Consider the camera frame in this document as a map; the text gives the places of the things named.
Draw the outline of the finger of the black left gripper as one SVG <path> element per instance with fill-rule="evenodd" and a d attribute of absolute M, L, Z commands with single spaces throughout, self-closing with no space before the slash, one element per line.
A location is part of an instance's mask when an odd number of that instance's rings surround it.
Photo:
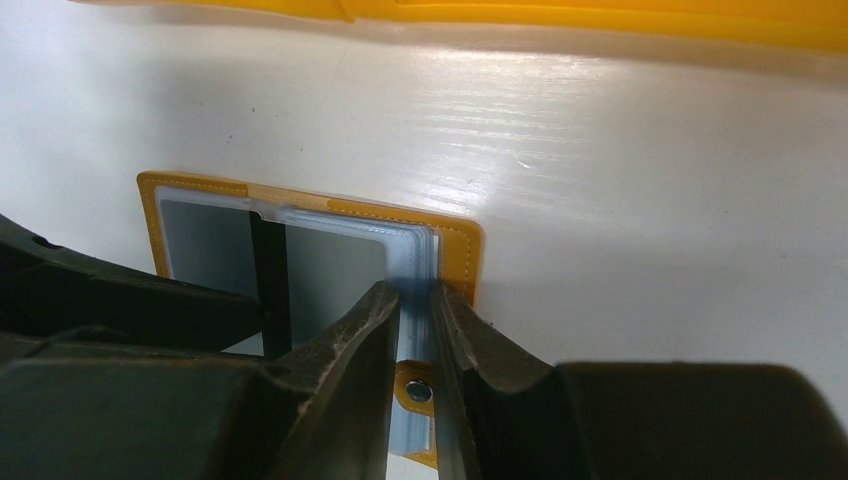
<path fill-rule="evenodd" d="M 1 329 L 47 338 L 219 352 L 259 332 L 249 297 L 171 280 L 50 243 L 1 219 Z"/>
<path fill-rule="evenodd" d="M 1 338 L 5 479 L 269 479 L 278 413 L 255 357 Z"/>

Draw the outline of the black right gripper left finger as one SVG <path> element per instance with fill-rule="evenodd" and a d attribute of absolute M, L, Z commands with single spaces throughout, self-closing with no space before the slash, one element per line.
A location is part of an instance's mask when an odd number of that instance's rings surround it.
<path fill-rule="evenodd" d="M 331 327 L 270 363 L 284 436 L 266 479 L 386 476 L 400 297 L 374 283 Z"/>

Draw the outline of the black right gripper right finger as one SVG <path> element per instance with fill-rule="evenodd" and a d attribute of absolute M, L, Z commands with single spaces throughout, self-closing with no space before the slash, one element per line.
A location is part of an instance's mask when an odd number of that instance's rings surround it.
<path fill-rule="evenodd" d="M 819 391 L 769 364 L 549 365 L 454 287 L 431 293 L 443 479 L 843 479 Z"/>

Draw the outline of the orange leather card holder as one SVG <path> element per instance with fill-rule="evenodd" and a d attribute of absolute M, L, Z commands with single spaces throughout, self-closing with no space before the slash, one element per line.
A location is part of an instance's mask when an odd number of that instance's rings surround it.
<path fill-rule="evenodd" d="M 170 279 L 172 278 L 165 264 L 159 216 L 153 202 L 154 189 L 162 186 L 221 193 L 268 202 L 291 200 L 299 206 L 313 208 L 323 213 L 351 213 L 359 218 L 397 220 L 404 224 L 432 227 L 441 239 L 439 274 L 432 287 L 437 282 L 447 283 L 456 287 L 463 299 L 468 301 L 472 300 L 476 293 L 482 252 L 482 230 L 477 223 L 470 220 L 230 179 L 174 172 L 144 172 L 138 176 L 137 182 L 156 270 L 161 276 Z M 434 332 L 429 295 L 431 357 L 427 361 L 396 360 L 388 453 L 435 468 L 438 464 L 438 456 L 435 443 L 434 387 L 431 373 L 431 363 L 434 358 Z"/>

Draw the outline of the black card from holder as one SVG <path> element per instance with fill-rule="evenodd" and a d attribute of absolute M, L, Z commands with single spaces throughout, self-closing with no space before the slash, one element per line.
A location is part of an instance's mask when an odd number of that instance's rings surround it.
<path fill-rule="evenodd" d="M 250 212 L 257 293 L 263 312 L 263 353 L 275 360 L 292 350 L 286 226 Z"/>

